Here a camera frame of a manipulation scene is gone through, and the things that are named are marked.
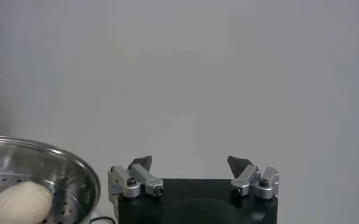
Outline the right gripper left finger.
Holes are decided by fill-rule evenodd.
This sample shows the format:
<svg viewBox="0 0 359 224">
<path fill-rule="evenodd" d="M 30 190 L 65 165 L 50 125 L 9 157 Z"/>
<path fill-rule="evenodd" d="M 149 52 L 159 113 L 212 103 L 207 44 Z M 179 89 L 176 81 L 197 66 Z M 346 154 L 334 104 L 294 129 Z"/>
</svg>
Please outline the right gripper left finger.
<svg viewBox="0 0 359 224">
<path fill-rule="evenodd" d="M 112 166 L 108 171 L 108 199 L 115 203 L 120 195 L 125 198 L 137 198 L 144 187 L 146 194 L 153 197 L 163 195 L 164 184 L 161 178 L 150 173 L 152 156 L 135 158 L 125 169 Z"/>
</svg>

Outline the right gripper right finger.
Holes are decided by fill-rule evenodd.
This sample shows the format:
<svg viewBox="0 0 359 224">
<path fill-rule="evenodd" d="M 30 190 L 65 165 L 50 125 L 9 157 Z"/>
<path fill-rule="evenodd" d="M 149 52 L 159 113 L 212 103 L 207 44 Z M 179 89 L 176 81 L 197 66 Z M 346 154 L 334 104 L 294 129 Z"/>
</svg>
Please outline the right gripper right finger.
<svg viewBox="0 0 359 224">
<path fill-rule="evenodd" d="M 228 156 L 227 162 L 234 179 L 230 181 L 232 195 L 243 198 L 253 191 L 262 200 L 279 197 L 279 173 L 275 167 L 267 167 L 264 172 L 248 159 Z"/>
</svg>

